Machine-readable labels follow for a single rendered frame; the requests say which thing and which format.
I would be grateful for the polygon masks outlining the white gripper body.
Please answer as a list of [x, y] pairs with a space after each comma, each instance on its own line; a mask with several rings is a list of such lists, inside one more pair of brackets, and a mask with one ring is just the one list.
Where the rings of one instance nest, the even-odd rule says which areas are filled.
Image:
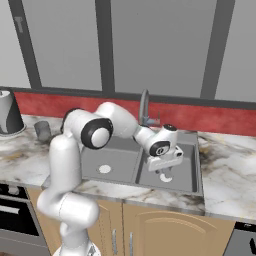
[[183, 161], [183, 155], [178, 153], [177, 155], [166, 154], [161, 157], [149, 157], [146, 161], [147, 169], [150, 172], [170, 168], [181, 164]]

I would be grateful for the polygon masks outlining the black and grey oven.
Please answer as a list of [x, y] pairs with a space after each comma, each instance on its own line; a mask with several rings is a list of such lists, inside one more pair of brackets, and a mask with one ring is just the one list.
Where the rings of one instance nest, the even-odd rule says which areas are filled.
[[51, 256], [26, 190], [1, 183], [0, 256]]

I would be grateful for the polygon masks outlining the grey dishwasher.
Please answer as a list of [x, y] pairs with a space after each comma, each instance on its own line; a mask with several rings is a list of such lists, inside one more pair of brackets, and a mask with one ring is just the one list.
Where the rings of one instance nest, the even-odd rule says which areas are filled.
[[223, 256], [256, 256], [256, 225], [236, 222]]

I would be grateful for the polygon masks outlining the grey double basin sink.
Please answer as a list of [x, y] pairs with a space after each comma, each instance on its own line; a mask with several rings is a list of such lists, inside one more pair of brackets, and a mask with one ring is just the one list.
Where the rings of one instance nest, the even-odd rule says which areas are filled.
[[178, 131], [177, 145], [184, 152], [182, 163], [159, 176], [147, 170], [146, 154], [133, 139], [113, 137], [101, 150], [82, 150], [82, 178], [202, 196], [197, 134]]

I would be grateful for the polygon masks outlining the light wood arched cupboard door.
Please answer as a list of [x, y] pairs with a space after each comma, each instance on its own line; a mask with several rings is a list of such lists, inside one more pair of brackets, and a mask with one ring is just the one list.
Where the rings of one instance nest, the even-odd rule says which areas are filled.
[[223, 256], [234, 221], [123, 205], [125, 256]]

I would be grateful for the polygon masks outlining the grey framed window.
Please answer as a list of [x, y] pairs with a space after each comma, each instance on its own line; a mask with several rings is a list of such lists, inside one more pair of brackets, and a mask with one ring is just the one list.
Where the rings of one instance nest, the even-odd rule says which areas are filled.
[[0, 0], [0, 86], [256, 108], [256, 0]]

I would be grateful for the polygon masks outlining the grey curved tap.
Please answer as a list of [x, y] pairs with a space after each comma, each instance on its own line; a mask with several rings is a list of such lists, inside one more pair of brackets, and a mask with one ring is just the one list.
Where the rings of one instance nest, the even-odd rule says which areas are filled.
[[160, 125], [160, 117], [150, 118], [148, 113], [149, 108], [149, 91], [144, 89], [140, 99], [140, 106], [138, 112], [138, 122], [143, 126], [157, 127]]

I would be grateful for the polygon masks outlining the dark grey and white kettle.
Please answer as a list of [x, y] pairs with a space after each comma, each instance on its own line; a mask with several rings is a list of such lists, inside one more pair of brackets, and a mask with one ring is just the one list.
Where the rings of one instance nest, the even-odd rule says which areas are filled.
[[14, 136], [26, 128], [11, 90], [0, 90], [0, 136]]

